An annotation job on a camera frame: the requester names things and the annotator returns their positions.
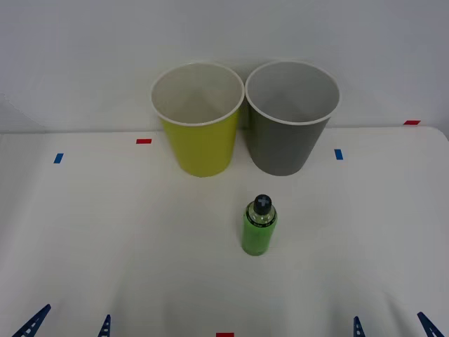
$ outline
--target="green bottle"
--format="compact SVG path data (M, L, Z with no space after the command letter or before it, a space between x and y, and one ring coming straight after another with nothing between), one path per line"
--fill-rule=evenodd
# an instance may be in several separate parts
M253 256L265 253L277 221L272 200L265 194L258 195L243 214L243 250Z

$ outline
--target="bottle cap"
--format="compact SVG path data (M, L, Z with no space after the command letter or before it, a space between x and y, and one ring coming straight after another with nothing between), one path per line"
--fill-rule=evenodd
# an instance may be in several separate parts
M256 196L254 200L254 211L260 216L268 214L272 209L272 200L266 194Z

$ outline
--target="blue plastic clip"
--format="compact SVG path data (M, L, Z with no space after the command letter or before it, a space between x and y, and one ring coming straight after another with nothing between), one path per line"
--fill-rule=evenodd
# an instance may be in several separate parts
M111 333L111 315L107 315L98 337L110 337Z
M354 337L365 337L362 324L357 316L354 317Z
M430 319L426 317L422 312L418 313L418 318L421 321L424 331L426 331L427 337L444 337L443 334L434 326Z
M47 304L41 309L37 314L35 314L24 326L22 326L19 331L13 334L13 337L34 337L36 332L39 330L43 319L50 311L51 306Z

